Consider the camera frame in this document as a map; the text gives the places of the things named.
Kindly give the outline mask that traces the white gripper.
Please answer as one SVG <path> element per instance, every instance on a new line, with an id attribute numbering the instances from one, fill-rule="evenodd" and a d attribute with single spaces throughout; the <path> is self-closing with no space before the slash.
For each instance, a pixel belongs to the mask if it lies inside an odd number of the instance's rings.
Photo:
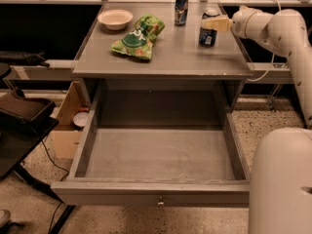
<path id="1" fill-rule="evenodd" d="M 256 39 L 263 29 L 262 11 L 242 5 L 233 15 L 233 31 L 244 39 Z M 214 18 L 203 19 L 201 26 L 205 29 L 220 32 L 229 31 L 232 27 L 232 20 L 225 15 Z"/>

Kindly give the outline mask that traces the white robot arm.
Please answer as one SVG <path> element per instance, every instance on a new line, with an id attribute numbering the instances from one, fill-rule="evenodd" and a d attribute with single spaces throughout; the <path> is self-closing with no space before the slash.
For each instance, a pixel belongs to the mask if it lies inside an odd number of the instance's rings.
<path id="1" fill-rule="evenodd" d="M 232 31 L 290 67 L 298 105 L 280 101 L 285 121 L 259 141 L 250 163 L 248 234 L 312 234 L 311 44 L 301 13 L 275 14 L 242 6 L 232 16 L 203 19 L 201 26 Z"/>

